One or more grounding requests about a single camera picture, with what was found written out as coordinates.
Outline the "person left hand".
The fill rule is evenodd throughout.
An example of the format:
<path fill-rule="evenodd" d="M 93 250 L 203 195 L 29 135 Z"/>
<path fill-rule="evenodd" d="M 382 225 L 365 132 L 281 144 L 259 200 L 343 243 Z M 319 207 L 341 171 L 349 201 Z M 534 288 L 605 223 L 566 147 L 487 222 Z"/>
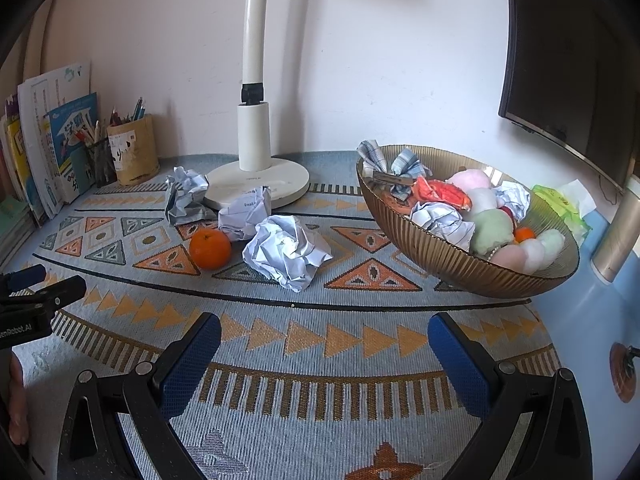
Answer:
<path fill-rule="evenodd" d="M 24 445 L 29 439 L 28 406 L 23 369 L 15 353 L 11 354 L 9 393 L 9 436 L 15 445 Z"/>

